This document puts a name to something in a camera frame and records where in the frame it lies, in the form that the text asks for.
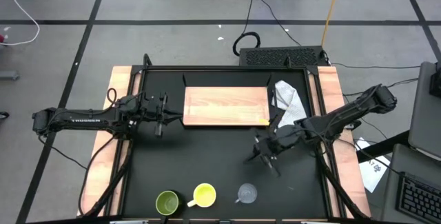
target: paper sheet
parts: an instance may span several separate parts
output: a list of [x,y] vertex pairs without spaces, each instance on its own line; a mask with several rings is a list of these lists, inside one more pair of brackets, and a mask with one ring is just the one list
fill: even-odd
[[298,96],[297,90],[290,86],[283,80],[280,80],[275,84],[277,94],[277,107],[285,110],[278,124],[278,128],[284,125],[293,125],[294,121],[306,118],[305,109],[303,108],[302,101]]
[[[370,146],[368,142],[366,142],[362,137],[360,137],[357,141],[357,145],[359,147],[366,148]],[[379,156],[377,158],[379,161],[382,161],[386,165],[389,166],[391,163],[384,156]],[[377,187],[377,184],[380,182],[381,177],[386,172],[387,168],[380,162],[376,160],[366,161],[360,164],[361,177],[363,179],[363,185],[369,192],[373,192]]]

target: concrete floor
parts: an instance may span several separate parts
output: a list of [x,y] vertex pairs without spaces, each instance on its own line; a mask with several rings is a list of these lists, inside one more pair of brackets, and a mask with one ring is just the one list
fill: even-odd
[[[18,81],[0,81],[0,109],[11,117],[0,123],[0,219],[15,223],[43,146],[31,130],[31,114],[56,107],[85,32],[95,0],[19,0],[38,20],[83,20],[83,25],[41,25],[39,38],[31,44],[0,50],[0,68],[20,71]],[[331,0],[266,0],[279,19],[324,20]],[[417,0],[426,20],[441,20],[439,0]],[[105,90],[114,65],[140,64],[147,52],[156,65],[238,65],[232,44],[243,25],[225,25],[222,20],[246,18],[249,0],[102,0],[97,20],[219,20],[209,25],[95,25],[85,47],[67,108],[102,108]],[[8,42],[34,35],[32,25],[12,25],[27,17],[12,0],[0,0],[0,34]],[[254,0],[250,19],[272,20],[267,7]],[[333,20],[417,21],[409,0],[337,0]],[[422,26],[330,26],[325,50],[331,61],[346,65],[419,65],[436,62]],[[318,45],[323,26],[287,25],[289,33],[303,45]],[[277,25],[250,25],[259,33],[262,47],[295,45]],[[441,41],[441,27],[431,26]],[[244,39],[242,47],[254,46]],[[418,76],[414,70],[357,70],[338,68],[345,93],[358,92],[375,83],[391,84]],[[388,137],[409,129],[416,83],[391,91],[398,98],[396,110],[369,115],[366,120]],[[92,151],[93,132],[60,132],[54,146],[86,165]],[[381,141],[368,125],[355,137]],[[27,221],[74,218],[84,171],[51,152]],[[382,202],[385,177],[368,194],[373,216]]]

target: white wire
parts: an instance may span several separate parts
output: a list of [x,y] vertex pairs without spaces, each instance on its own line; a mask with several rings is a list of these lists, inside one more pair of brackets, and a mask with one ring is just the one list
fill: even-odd
[[22,44],[31,43],[31,42],[35,41],[35,39],[38,37],[38,35],[40,33],[39,24],[20,6],[20,4],[17,2],[17,0],[14,0],[14,2],[20,8],[20,10],[23,11],[23,13],[25,13],[35,23],[35,25],[37,25],[37,33],[35,34],[34,38],[32,38],[29,41],[22,41],[22,42],[17,42],[17,43],[1,43],[0,42],[0,45],[22,45]]

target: keyboard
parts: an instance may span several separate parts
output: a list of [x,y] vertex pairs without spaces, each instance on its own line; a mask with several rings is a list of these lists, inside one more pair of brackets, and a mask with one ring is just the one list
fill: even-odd
[[401,173],[407,178],[400,176],[396,209],[425,223],[441,223],[441,187]]

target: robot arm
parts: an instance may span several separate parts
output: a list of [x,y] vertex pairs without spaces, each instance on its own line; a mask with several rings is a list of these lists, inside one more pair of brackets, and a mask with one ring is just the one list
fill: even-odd
[[48,108],[34,113],[32,129],[40,136],[61,130],[105,130],[122,139],[128,139],[134,124],[156,121],[155,135],[162,136],[162,127],[180,119],[182,114],[167,108],[168,96],[163,93],[156,101],[145,93],[124,96],[105,110],[67,110]]
[[292,149],[298,142],[305,142],[313,145],[315,153],[325,176],[329,179],[337,194],[342,198],[343,203],[349,211],[358,218],[367,218],[352,202],[348,194],[338,183],[338,180],[332,174],[331,169],[326,164],[323,155],[319,152],[320,143],[325,143],[326,152],[331,142],[337,139],[346,125],[363,117],[368,113],[384,114],[392,111],[396,107],[397,100],[382,85],[376,85],[362,93],[355,101],[348,103],[323,116],[313,116],[295,121],[293,125],[286,125],[277,130],[275,134],[255,136],[256,144],[253,147],[253,153],[245,162],[256,157],[260,157],[262,162],[268,166],[271,171],[280,176],[273,160],[281,152]]

